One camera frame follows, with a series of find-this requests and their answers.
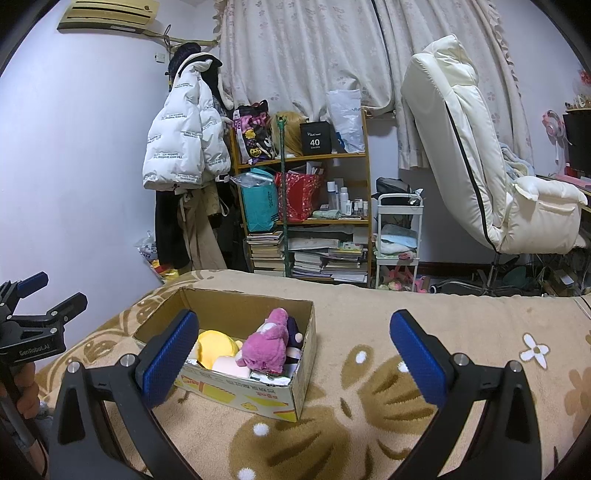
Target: stuffed animal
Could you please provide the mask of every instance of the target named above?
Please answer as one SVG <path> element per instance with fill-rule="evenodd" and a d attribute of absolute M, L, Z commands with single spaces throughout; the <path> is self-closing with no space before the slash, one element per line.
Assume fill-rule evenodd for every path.
<path fill-rule="evenodd" d="M 304 345 L 304 336 L 300 333 L 295 318 L 287 318 L 287 349 L 285 350 L 285 363 L 296 364 L 301 358 L 301 348 Z"/>
<path fill-rule="evenodd" d="M 220 356 L 235 356 L 242 342 L 235 342 L 228 335 L 216 330 L 206 330 L 197 338 L 189 359 L 197 360 L 203 367 L 211 370 Z"/>
<path fill-rule="evenodd" d="M 281 375 L 288 341 L 287 317 L 284 309 L 273 310 L 265 323 L 246 339 L 236 355 L 236 364 L 266 374 Z"/>

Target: beige pants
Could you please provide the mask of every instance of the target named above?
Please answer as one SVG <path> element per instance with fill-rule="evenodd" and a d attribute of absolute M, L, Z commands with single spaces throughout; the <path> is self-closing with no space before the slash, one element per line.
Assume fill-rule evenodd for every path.
<path fill-rule="evenodd" d="M 178 210 L 178 222 L 183 229 L 185 246 L 192 263 L 192 270 L 222 270 L 227 268 L 217 244 L 213 229 L 207 219 L 208 212 L 215 213 L 212 192 L 215 185 L 191 190 L 183 195 Z"/>

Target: blue gripper pad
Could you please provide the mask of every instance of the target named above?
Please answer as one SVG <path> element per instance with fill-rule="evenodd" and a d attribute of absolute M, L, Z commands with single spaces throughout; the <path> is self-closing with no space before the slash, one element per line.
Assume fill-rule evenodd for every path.
<path fill-rule="evenodd" d="M 199 334 L 197 315 L 190 310 L 183 310 L 180 315 L 183 316 L 180 321 L 178 317 L 175 318 L 169 328 L 158 336 L 160 338 L 155 337 L 150 340 L 142 351 L 142 353 L 144 351 L 151 353 L 150 343 L 153 342 L 152 345 L 154 345 L 161 342 L 159 351 L 153 353 L 154 359 L 145 370 L 142 369 L 141 382 L 139 382 L 142 398 L 148 408 L 164 403 L 191 348 L 197 341 Z"/>
<path fill-rule="evenodd" d="M 41 290 L 47 287 L 49 278 L 45 272 L 39 272 L 37 275 L 21 280 L 17 284 L 17 294 L 20 299 L 24 299 L 29 295 L 35 293 L 37 290 Z"/>
<path fill-rule="evenodd" d="M 421 330 L 420 332 L 415 331 L 417 327 Z M 406 310 L 399 310 L 392 315 L 390 320 L 392 342 L 426 402 L 442 408 L 447 398 L 446 374 L 421 340 L 421 336 L 425 337 L 427 334 Z"/>

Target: black monitor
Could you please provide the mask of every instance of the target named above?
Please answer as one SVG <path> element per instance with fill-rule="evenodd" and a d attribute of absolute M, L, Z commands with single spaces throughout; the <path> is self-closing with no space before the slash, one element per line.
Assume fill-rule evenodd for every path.
<path fill-rule="evenodd" d="M 591 109 L 570 110 L 564 115 L 569 139 L 570 167 L 591 176 Z"/>

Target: beige blanket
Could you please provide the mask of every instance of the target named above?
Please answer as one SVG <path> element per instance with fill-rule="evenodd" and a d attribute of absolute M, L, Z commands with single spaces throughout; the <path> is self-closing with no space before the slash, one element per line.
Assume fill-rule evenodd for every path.
<path fill-rule="evenodd" d="M 435 412 L 424 402 L 388 335 L 408 309 L 427 333 L 475 363 L 522 359 L 540 424 L 544 474 L 591 413 L 591 321 L 581 299 L 477 298 L 373 291 L 234 271 L 192 272 L 147 295 L 38 374 L 52 405 L 68 364 L 110 365 L 137 352 L 131 335 L 180 286 L 314 301 L 318 353 L 302 420 L 275 421 L 176 390 L 155 414 L 204 480 L 387 479 Z M 459 464 L 475 408 L 446 470 Z M 115 428 L 134 465 L 144 464 Z"/>

